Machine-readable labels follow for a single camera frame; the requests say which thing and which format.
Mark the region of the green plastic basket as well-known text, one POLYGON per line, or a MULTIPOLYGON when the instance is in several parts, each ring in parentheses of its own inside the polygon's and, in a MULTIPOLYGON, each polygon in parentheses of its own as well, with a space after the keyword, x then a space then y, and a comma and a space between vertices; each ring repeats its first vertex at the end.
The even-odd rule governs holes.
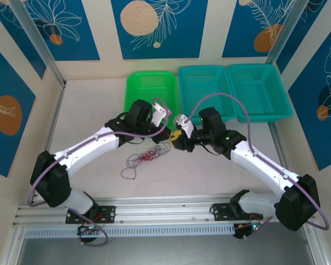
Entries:
POLYGON ((141 71, 127 78, 124 111, 138 99, 152 103, 153 98, 162 99, 172 112, 167 127, 174 130, 173 120, 180 113, 176 76, 168 71, 141 71))

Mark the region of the teal plastic basket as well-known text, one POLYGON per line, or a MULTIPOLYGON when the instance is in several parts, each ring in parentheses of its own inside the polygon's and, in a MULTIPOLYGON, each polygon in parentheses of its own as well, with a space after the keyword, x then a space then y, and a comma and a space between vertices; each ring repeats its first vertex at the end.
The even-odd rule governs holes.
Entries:
POLYGON ((227 69, 233 96, 245 107, 250 122, 274 123, 293 114, 276 68, 271 64, 237 64, 227 69))
MULTIPOLYGON (((233 95, 227 70, 223 66, 184 66, 178 69, 181 112, 189 117, 198 102, 212 93, 233 95)), ((191 118, 194 125, 200 125, 199 111, 214 107, 222 121, 237 117, 236 103, 225 96, 214 96, 203 101, 191 118)))

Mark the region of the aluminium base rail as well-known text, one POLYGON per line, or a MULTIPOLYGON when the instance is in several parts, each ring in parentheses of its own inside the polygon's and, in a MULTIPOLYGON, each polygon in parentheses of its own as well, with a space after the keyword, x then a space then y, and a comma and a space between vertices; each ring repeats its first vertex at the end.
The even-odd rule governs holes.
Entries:
MULTIPOLYGON (((213 223, 210 206, 228 203, 233 194, 168 197, 99 198, 99 205, 116 207, 114 225, 177 225, 213 223)), ((20 205, 13 227, 53 227, 65 225, 67 209, 41 205, 20 205)))

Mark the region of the aluminium frame post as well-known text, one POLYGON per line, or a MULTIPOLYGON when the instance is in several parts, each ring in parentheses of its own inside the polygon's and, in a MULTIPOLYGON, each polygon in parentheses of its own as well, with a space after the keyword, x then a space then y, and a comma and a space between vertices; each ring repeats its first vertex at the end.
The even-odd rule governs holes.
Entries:
POLYGON ((292 31, 294 30, 297 22, 299 21, 303 11, 305 10, 309 0, 295 0, 292 9, 290 10, 289 14, 285 22, 283 23, 281 30, 269 51, 265 64, 273 65, 279 55, 281 54, 284 46, 286 45, 292 31))
POLYGON ((17 20, 25 31, 26 35, 30 39, 30 42, 34 45, 35 50, 38 52, 47 69, 51 73, 52 77, 55 79, 58 86, 61 89, 64 89, 66 86, 66 81, 63 78, 62 73, 58 69, 52 53, 47 47, 46 42, 42 38, 38 28, 36 27, 30 14, 25 8, 23 2, 21 0, 7 1, 17 20))

